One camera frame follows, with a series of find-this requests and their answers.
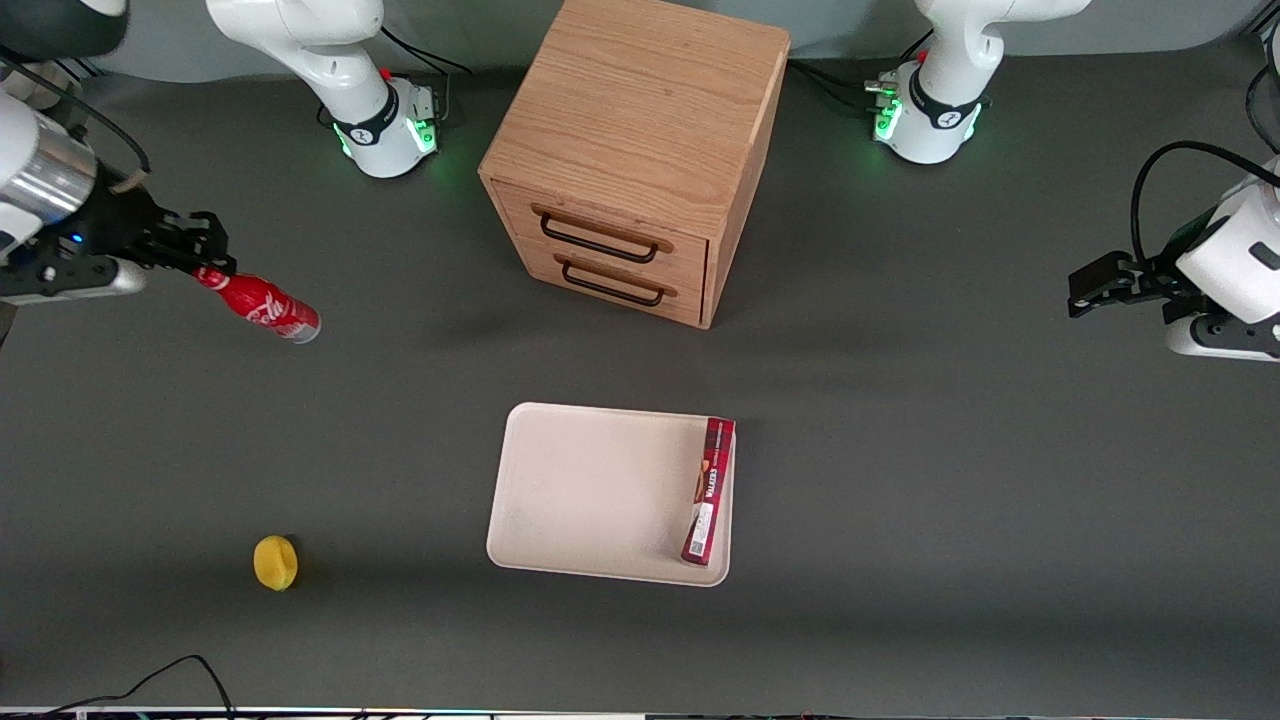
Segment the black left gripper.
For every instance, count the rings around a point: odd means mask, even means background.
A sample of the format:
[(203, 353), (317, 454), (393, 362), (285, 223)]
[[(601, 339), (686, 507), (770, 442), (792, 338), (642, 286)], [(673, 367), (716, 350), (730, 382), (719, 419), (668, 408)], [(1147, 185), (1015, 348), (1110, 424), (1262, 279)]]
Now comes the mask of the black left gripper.
[[(1176, 260), (1201, 242), (1211, 225), (1216, 208), (1210, 208), (1180, 225), (1157, 254), (1147, 254), (1140, 227), (1133, 225), (1133, 251), (1149, 286), (1170, 299), (1202, 304), (1204, 292), (1176, 266)], [(1124, 251), (1111, 251), (1076, 269), (1068, 277), (1068, 316), (1079, 319), (1094, 310), (1133, 305), (1142, 301), (1135, 292), (1135, 263)]]

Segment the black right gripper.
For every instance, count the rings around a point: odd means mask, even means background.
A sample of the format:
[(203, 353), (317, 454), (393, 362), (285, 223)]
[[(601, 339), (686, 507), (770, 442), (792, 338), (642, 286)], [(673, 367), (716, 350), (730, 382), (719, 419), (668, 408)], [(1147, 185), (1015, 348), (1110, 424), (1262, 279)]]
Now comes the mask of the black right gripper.
[(237, 274), (216, 214), (165, 211), (142, 188), (95, 188), (83, 206), (3, 259), (1, 300), (24, 306), (137, 293), (156, 266)]

